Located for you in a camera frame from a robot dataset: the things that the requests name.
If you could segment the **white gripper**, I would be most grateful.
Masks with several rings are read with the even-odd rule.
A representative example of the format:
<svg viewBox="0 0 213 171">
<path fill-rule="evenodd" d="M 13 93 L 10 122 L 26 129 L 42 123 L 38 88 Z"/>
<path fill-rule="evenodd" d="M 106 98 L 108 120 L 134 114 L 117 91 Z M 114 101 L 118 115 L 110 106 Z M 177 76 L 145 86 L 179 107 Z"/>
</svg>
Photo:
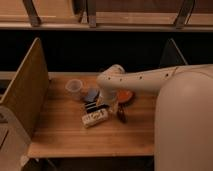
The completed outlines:
<svg viewBox="0 0 213 171">
<path fill-rule="evenodd" d="M 111 105 L 110 113 L 116 114 L 118 112 L 119 104 L 115 102 L 117 100 L 117 92 L 115 90 L 102 89 L 100 91 L 100 101 L 104 104 Z"/>
</svg>

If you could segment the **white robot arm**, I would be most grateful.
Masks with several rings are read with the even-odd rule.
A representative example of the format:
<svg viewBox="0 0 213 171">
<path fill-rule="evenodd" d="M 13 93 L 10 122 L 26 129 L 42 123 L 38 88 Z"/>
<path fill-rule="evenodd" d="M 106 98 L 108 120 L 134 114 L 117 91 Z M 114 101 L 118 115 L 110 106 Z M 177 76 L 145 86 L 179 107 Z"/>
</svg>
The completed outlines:
<svg viewBox="0 0 213 171">
<path fill-rule="evenodd" d="M 155 171 L 213 171 L 213 64 L 127 73 L 113 65 L 97 76 L 107 104 L 116 91 L 155 92 Z"/>
</svg>

